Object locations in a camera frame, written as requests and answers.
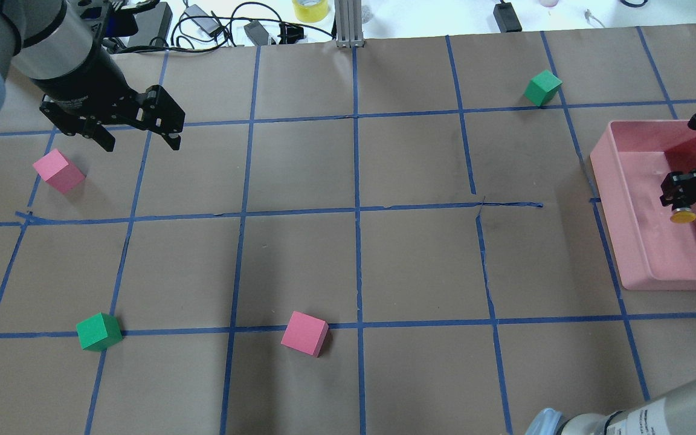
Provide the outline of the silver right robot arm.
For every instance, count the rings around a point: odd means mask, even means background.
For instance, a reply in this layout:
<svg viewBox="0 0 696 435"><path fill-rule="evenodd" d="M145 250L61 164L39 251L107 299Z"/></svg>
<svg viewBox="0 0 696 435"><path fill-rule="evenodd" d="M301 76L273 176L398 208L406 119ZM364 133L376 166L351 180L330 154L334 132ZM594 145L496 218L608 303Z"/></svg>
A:
<svg viewBox="0 0 696 435"><path fill-rule="evenodd" d="M622 286L696 291L696 113L611 121L590 159ZM696 434L696 380L607 415L545 408L527 433Z"/></svg>

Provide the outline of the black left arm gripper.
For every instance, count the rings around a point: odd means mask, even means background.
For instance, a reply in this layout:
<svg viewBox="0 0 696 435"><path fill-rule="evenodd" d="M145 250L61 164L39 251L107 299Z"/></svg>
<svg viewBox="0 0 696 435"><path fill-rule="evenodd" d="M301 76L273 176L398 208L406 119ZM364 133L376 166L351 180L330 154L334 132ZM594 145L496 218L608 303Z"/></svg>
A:
<svg viewBox="0 0 696 435"><path fill-rule="evenodd" d="M74 107L45 95L39 107L58 130L65 135L83 135L105 152L113 152L116 139L104 126L130 126L161 135L169 148L181 148L185 111L161 85L153 85L143 93L129 90L121 96L100 98L89 96Z"/></svg>

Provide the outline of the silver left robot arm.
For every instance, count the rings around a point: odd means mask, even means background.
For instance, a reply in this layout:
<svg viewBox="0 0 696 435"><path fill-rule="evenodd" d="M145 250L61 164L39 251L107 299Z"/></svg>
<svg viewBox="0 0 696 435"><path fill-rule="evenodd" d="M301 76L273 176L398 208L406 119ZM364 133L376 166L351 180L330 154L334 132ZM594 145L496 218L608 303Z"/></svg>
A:
<svg viewBox="0 0 696 435"><path fill-rule="evenodd" d="M107 38L138 32L135 15L157 1L0 1L0 110L14 68L42 91L39 110L61 133L107 152L108 126L160 135L179 150L185 112L163 86L138 93L104 48Z"/></svg>

